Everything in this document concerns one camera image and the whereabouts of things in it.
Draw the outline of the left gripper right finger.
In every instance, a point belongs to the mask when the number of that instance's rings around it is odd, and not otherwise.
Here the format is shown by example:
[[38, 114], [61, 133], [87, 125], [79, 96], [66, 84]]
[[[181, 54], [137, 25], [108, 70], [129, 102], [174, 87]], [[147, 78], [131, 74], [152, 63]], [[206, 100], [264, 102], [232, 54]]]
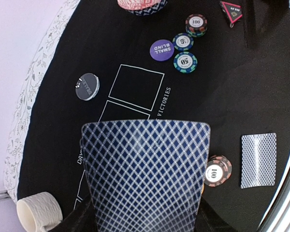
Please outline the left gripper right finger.
[[236, 232], [237, 230], [225, 222], [207, 203], [201, 199], [195, 221], [196, 232]]

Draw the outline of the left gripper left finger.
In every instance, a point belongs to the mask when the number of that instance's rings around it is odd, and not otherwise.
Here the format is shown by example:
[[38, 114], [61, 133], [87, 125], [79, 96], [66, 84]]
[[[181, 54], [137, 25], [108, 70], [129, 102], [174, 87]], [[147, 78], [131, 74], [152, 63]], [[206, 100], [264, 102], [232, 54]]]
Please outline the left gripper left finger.
[[67, 218], [59, 223], [50, 232], [96, 232], [97, 224], [91, 196], [84, 200], [73, 210]]

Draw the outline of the red black chip stack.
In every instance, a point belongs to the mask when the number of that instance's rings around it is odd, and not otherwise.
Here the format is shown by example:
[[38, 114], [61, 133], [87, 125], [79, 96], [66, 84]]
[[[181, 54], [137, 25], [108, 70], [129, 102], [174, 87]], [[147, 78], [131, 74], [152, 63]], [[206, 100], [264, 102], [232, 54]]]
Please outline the red black chip stack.
[[232, 164], [225, 156], [209, 158], [204, 182], [209, 187], [222, 185], [232, 174]]

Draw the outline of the blue playing card deck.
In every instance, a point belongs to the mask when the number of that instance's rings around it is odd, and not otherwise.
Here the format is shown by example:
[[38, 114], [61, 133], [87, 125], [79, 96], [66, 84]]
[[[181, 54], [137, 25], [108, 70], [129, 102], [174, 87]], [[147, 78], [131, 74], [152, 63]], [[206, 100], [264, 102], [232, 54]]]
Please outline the blue playing card deck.
[[117, 120], [82, 126], [80, 147], [101, 232], [191, 232], [201, 200], [210, 126]]

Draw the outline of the dealt cards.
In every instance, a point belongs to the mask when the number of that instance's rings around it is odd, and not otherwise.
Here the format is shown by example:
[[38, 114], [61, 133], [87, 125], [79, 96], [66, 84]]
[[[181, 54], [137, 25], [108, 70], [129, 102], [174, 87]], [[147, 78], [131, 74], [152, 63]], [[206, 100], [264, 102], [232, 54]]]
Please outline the dealt cards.
[[241, 189], [273, 186], [276, 182], [276, 133], [243, 135]]

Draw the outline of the black round dealer button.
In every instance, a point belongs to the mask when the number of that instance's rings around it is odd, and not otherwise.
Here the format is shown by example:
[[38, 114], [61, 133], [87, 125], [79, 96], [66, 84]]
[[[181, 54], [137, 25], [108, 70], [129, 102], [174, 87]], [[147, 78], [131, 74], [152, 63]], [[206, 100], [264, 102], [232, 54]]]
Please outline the black round dealer button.
[[98, 76], [93, 73], [85, 73], [78, 79], [75, 85], [75, 93], [79, 99], [89, 101], [97, 95], [99, 88]]

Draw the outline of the purple small blind button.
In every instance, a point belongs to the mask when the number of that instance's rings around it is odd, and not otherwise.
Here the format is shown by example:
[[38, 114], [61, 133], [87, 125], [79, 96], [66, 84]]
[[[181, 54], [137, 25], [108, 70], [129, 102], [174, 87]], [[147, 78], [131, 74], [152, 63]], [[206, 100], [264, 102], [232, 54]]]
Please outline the purple small blind button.
[[149, 53], [156, 61], [167, 61], [174, 54], [174, 45], [169, 40], [157, 40], [151, 45]]

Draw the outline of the blue fifty poker chip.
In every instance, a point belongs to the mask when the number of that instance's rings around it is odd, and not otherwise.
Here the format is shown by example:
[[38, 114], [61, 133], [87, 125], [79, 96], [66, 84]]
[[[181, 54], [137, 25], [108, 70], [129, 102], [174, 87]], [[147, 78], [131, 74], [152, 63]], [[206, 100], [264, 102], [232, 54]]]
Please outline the blue fifty poker chip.
[[173, 46], [178, 51], [188, 51], [194, 45], [193, 38], [187, 33], [179, 33], [172, 40]]

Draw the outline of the blue green poker chip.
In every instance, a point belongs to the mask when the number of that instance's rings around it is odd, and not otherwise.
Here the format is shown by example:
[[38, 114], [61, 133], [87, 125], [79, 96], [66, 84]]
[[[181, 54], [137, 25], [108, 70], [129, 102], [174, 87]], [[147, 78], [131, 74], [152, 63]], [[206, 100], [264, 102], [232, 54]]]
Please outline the blue green poker chip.
[[186, 20], [186, 32], [192, 37], [201, 37], [207, 31], [207, 19], [202, 14], [191, 14]]

